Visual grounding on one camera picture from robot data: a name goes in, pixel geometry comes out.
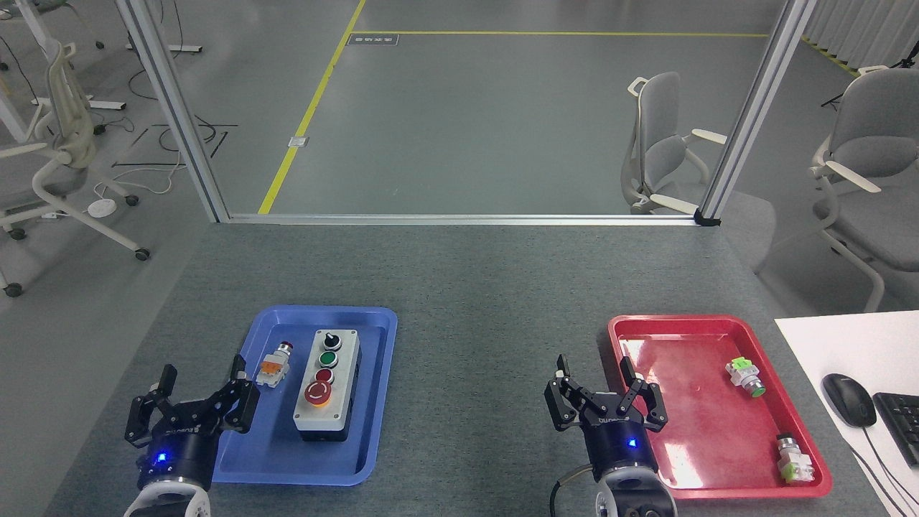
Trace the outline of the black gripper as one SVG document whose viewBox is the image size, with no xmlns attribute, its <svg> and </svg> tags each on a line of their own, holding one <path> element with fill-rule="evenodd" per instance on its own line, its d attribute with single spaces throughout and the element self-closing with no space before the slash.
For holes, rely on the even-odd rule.
<svg viewBox="0 0 919 517">
<path fill-rule="evenodd" d="M 220 433 L 250 431 L 260 392 L 248 378 L 246 361 L 239 354 L 233 357 L 226 384 L 205 399 L 203 409 L 191 403 L 174 408 L 169 397 L 175 379 L 177 368 L 167 364 L 158 383 L 146 395 L 132 399 L 124 438 L 135 448 L 144 449 L 137 461 L 137 488 L 141 490 L 155 481 L 178 480 L 208 491 Z M 155 409 L 164 418 L 151 432 L 150 419 Z"/>
<path fill-rule="evenodd" d="M 564 432 L 582 425 L 595 481 L 621 467 L 646 467 L 657 473 L 658 463 L 646 429 L 657 433 L 669 422 L 660 386 L 645 380 L 627 355 L 620 359 L 618 367 L 625 386 L 625 393 L 618 402 L 618 414 L 613 410 L 602 416 L 597 394 L 572 380 L 564 354 L 559 354 L 554 377 L 548 380 L 544 390 L 556 431 Z M 643 400 L 646 415 L 634 408 L 637 397 Z"/>
</svg>

